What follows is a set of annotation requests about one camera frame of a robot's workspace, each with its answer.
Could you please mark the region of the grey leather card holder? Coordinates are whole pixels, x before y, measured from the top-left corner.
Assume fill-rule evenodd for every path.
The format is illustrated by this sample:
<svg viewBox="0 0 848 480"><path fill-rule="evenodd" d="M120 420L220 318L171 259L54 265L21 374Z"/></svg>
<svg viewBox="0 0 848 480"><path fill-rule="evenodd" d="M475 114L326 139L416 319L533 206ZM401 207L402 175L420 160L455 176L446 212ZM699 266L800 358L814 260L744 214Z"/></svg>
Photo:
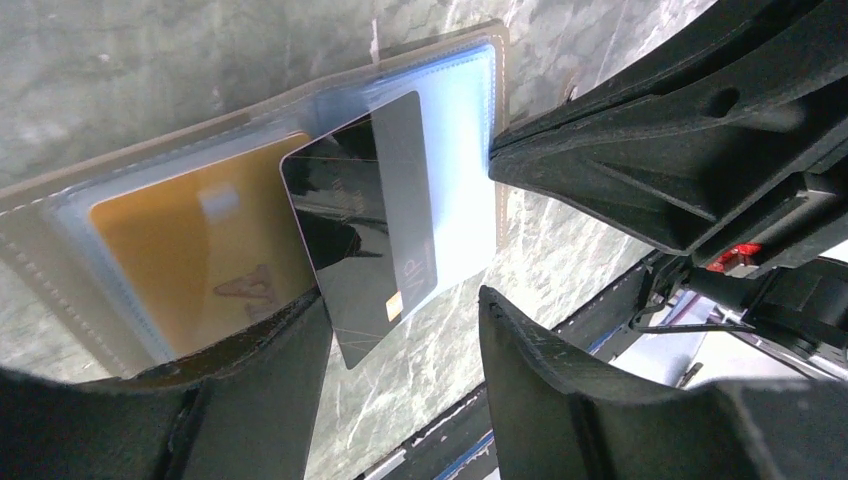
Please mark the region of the grey leather card holder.
<svg viewBox="0 0 848 480"><path fill-rule="evenodd" d="M113 376L319 287L348 366L506 244L500 21L6 187L1 264Z"/></svg>

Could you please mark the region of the black VIP card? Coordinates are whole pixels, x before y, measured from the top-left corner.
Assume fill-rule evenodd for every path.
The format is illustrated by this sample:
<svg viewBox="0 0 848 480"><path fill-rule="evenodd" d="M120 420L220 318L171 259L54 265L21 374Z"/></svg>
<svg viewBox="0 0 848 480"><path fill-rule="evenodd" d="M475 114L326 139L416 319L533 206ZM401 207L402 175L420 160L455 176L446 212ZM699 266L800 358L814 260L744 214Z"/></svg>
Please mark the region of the black VIP card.
<svg viewBox="0 0 848 480"><path fill-rule="evenodd" d="M284 156L280 173L343 361L353 369L438 284L418 93Z"/></svg>

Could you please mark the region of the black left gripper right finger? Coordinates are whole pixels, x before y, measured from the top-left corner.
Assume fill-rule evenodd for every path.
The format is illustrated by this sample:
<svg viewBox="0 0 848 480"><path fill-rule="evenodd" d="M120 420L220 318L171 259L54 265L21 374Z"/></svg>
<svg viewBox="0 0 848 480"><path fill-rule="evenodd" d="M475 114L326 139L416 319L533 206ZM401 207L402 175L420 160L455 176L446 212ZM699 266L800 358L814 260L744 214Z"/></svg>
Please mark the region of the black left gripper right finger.
<svg viewBox="0 0 848 480"><path fill-rule="evenodd" d="M504 479L843 479L847 386L724 380L692 390L609 365L479 291Z"/></svg>

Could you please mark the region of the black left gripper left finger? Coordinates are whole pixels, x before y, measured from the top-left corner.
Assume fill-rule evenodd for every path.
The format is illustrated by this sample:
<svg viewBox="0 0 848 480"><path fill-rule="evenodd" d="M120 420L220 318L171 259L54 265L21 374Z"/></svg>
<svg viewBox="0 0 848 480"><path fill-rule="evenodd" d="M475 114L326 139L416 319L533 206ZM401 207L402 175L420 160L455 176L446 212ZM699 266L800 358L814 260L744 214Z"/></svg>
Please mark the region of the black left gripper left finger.
<svg viewBox="0 0 848 480"><path fill-rule="evenodd" d="M300 479L332 329L310 291L133 378L1 372L5 479Z"/></svg>

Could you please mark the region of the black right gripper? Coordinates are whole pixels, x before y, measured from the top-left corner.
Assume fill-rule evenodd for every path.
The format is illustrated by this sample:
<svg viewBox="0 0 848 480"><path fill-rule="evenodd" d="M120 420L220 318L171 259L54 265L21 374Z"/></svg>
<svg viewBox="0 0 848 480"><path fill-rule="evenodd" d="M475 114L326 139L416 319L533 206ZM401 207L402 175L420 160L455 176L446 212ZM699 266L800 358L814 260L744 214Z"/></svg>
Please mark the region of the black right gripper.
<svg viewBox="0 0 848 480"><path fill-rule="evenodd" d="M811 378L847 375L847 5L728 66L554 130L495 141L490 177L652 252L565 320L610 360L723 332Z"/></svg>

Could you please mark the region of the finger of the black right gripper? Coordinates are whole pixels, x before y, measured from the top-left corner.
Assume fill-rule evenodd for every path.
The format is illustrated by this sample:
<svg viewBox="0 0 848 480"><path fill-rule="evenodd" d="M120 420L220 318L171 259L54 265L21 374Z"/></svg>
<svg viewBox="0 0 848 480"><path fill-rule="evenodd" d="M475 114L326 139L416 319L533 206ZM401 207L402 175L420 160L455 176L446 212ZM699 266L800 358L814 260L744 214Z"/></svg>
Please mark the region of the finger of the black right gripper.
<svg viewBox="0 0 848 480"><path fill-rule="evenodd" d="M818 5L817 1L718 1L587 94L511 127L510 134L532 136L644 96L679 90L752 52Z"/></svg>

